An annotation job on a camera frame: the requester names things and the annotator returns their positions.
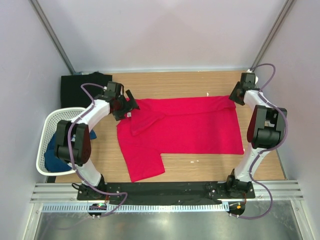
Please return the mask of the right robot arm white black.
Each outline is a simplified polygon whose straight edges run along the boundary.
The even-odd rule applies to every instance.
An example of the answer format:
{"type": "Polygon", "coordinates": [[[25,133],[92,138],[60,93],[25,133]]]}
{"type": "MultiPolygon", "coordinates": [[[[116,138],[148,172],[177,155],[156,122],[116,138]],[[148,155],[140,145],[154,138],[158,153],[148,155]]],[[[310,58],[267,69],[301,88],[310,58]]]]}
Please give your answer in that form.
{"type": "Polygon", "coordinates": [[[253,176],[258,166],[285,139],[287,110],[270,103],[256,87],[257,81],[258,77],[252,71],[243,72],[229,96],[233,102],[252,109],[246,133],[248,147],[225,185],[225,192],[231,198],[240,198],[253,191],[253,176]]]}

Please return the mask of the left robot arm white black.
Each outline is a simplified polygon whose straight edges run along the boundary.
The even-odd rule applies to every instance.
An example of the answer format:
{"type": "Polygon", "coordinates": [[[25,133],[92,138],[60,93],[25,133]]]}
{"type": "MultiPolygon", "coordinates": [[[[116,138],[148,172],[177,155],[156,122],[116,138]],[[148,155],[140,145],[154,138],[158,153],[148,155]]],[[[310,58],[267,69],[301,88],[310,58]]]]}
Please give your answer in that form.
{"type": "Polygon", "coordinates": [[[95,168],[92,160],[90,132],[108,115],[116,121],[140,107],[132,92],[123,84],[109,81],[106,86],[84,83],[81,89],[91,100],[91,104],[71,120],[60,120],[56,126],[54,155],[68,164],[81,179],[82,185],[95,200],[106,194],[103,175],[95,168]]]}

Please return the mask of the red t shirt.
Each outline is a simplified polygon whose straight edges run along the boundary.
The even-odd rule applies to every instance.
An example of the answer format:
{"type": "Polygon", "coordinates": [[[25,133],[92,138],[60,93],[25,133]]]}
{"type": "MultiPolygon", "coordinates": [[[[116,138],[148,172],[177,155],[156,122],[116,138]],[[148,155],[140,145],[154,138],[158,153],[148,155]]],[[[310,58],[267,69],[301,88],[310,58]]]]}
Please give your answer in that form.
{"type": "Polygon", "coordinates": [[[228,96],[138,99],[117,125],[132,182],[165,172],[162,154],[243,155],[236,105],[228,96]]]}

